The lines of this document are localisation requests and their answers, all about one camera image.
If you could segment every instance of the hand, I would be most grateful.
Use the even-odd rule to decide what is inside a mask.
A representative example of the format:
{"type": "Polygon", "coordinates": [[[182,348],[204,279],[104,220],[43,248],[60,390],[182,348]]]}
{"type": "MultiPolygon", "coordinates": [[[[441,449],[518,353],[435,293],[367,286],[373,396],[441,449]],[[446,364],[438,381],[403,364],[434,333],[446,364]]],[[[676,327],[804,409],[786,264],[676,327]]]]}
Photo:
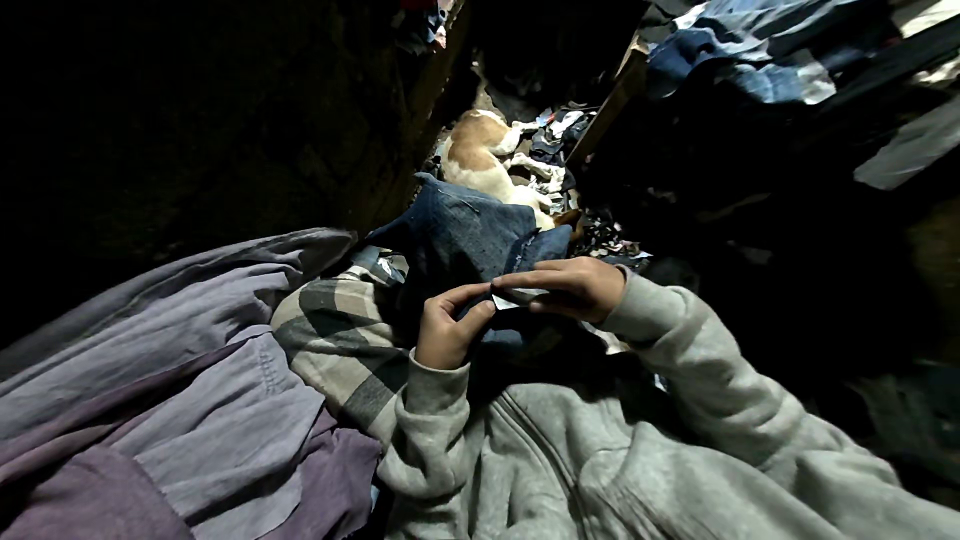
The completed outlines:
{"type": "Polygon", "coordinates": [[[432,369],[457,369],[467,357],[473,338],[493,318],[493,302],[481,302],[459,323],[453,320],[458,307],[490,290],[489,283],[464,285],[431,298],[423,304],[417,363],[432,369]]]}
{"type": "Polygon", "coordinates": [[[530,303],[534,313],[559,313],[588,323],[602,323],[620,305],[627,280],[618,268],[595,258],[545,260],[533,272],[493,280],[503,288],[540,288],[552,292],[530,303]]]}

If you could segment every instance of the dark wall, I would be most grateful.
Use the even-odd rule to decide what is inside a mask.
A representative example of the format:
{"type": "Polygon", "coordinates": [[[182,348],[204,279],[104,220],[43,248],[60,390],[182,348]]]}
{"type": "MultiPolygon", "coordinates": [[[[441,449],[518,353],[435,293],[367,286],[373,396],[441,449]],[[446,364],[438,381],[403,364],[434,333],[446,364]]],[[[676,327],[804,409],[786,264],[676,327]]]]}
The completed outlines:
{"type": "Polygon", "coordinates": [[[418,134],[386,4],[8,7],[0,346],[174,258],[398,215],[418,134]]]}

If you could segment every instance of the person's left hand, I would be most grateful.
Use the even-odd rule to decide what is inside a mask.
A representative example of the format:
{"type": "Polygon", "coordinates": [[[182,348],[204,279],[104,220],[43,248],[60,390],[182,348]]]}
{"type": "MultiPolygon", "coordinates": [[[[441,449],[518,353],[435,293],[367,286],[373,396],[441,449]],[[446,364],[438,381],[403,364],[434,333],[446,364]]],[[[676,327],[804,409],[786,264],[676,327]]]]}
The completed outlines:
{"type": "Polygon", "coordinates": [[[460,367],[467,357],[470,343],[493,318],[496,307],[489,300],[481,302],[459,323],[453,320],[453,314],[459,307],[489,290],[489,283],[464,285],[448,290],[423,304],[417,363],[441,370],[460,367]]]}

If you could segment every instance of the finger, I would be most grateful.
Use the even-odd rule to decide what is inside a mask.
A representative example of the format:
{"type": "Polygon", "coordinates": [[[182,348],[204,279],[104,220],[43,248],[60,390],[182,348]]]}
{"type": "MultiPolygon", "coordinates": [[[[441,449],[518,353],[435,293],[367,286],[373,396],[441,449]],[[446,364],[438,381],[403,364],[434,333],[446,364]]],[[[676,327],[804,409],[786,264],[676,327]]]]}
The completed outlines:
{"type": "Polygon", "coordinates": [[[534,270],[520,274],[507,274],[493,280],[493,285],[505,288],[540,288],[577,292],[583,283],[578,274],[556,270],[534,270]]]}
{"type": "Polygon", "coordinates": [[[583,318],[583,310],[572,306],[568,299],[554,294],[541,294],[530,303],[532,313],[556,313],[574,319],[583,318]]]}
{"type": "Polygon", "coordinates": [[[490,290],[489,283],[474,283],[470,285],[461,285],[455,289],[450,289],[444,294],[436,297],[437,304],[447,313],[451,313],[456,306],[469,302],[471,299],[480,296],[490,290]]]}
{"type": "Polygon", "coordinates": [[[565,270],[570,266],[570,260],[542,260],[534,264],[534,270],[565,270]]]}
{"type": "Polygon", "coordinates": [[[474,306],[460,322],[457,327],[461,329],[464,335],[471,341],[485,326],[493,319],[496,313],[496,307],[493,302],[486,300],[474,306]]]}

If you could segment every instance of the patterned fabric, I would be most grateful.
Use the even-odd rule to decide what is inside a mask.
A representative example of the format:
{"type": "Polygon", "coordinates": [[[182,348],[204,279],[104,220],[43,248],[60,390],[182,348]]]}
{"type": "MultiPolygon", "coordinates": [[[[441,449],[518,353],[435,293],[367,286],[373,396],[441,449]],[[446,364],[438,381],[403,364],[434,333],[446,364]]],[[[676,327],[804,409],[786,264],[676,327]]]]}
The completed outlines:
{"type": "Polygon", "coordinates": [[[271,324],[291,370],[326,396],[331,412],[386,446],[410,351],[381,309],[391,311],[409,267],[402,255],[373,246],[351,261],[336,278],[314,280],[290,295],[271,324]]]}

